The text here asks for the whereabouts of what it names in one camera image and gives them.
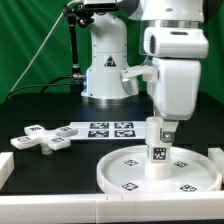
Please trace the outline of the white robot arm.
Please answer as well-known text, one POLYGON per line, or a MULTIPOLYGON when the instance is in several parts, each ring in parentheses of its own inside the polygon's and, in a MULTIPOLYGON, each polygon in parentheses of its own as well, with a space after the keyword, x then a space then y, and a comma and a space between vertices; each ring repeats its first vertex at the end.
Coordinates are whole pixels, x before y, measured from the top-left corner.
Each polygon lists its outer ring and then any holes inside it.
POLYGON ((178 123, 191 118, 201 75, 200 60, 209 44, 198 24, 204 0, 84 0, 90 14, 92 62, 83 95, 94 100, 123 100, 139 92, 137 77, 147 83, 154 115, 147 119, 148 144, 171 143, 178 123), (141 65, 127 63, 127 31, 121 11, 143 29, 141 65))

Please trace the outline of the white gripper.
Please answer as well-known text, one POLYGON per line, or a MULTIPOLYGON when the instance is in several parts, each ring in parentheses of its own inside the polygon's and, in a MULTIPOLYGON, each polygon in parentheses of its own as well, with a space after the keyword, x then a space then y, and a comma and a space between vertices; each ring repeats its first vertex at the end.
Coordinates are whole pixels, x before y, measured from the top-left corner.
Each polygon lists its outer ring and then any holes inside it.
POLYGON ((189 120, 194 112, 201 65, 192 59, 153 58, 151 65, 138 65, 121 71, 121 82, 128 94, 136 93, 133 83, 138 75, 147 83, 147 93, 162 121, 160 140, 173 143, 179 122, 189 120))

